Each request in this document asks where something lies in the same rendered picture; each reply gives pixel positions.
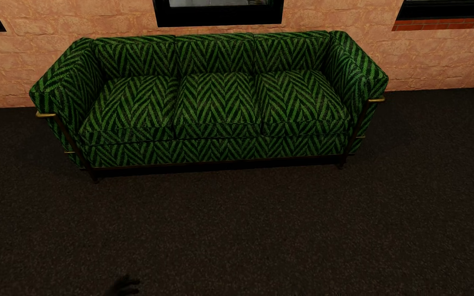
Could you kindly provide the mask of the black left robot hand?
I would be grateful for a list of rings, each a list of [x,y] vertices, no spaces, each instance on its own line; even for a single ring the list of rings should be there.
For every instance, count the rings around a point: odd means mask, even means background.
[[[101,296],[132,296],[139,294],[140,279],[132,278],[129,274],[117,278]]]

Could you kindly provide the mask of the green herringbone three-seat sofa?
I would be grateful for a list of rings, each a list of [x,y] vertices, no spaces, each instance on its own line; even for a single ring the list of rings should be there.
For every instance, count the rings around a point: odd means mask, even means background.
[[[355,155],[389,77],[341,30],[82,37],[31,87],[81,170]]]

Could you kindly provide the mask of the red brick window sill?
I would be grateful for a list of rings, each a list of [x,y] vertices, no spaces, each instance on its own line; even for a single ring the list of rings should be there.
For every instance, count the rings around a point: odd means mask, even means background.
[[[391,31],[474,29],[474,17],[395,21]]]

